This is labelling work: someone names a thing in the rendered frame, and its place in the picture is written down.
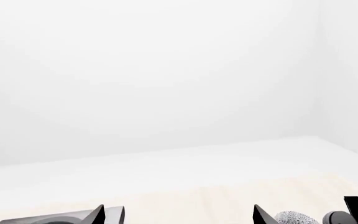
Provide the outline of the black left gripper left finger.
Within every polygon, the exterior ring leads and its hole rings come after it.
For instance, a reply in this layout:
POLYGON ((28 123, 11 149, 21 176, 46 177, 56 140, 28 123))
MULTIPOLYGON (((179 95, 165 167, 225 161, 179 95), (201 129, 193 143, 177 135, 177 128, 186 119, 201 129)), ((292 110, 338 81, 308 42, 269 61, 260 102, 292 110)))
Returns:
POLYGON ((81 224, 104 224, 105 218, 104 205, 100 205, 86 216, 81 224))

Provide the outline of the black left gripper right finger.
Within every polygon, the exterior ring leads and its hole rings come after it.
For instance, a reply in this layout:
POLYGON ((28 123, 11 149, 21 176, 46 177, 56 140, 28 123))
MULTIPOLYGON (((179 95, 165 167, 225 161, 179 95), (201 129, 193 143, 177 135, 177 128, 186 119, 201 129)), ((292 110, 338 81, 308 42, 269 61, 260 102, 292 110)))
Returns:
POLYGON ((273 217, 258 205, 254 205, 252 219, 254 224, 278 224, 273 217))

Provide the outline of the white patterned ramekin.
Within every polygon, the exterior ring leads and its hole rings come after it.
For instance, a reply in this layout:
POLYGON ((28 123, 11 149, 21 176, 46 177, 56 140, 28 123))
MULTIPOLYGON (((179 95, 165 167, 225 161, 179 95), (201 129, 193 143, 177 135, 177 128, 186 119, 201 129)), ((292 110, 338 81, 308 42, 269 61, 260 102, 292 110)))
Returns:
POLYGON ((278 224, 319 224, 314 218, 295 211, 279 212, 274 219, 278 224))

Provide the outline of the dark grey round bowl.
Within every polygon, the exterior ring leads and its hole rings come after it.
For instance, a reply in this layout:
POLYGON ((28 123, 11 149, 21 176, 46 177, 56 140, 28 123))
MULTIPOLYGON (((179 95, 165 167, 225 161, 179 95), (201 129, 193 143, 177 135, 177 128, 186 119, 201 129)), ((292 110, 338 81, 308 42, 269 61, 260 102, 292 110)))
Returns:
POLYGON ((347 212, 332 211, 325 214, 323 224, 357 224, 357 222, 347 212))

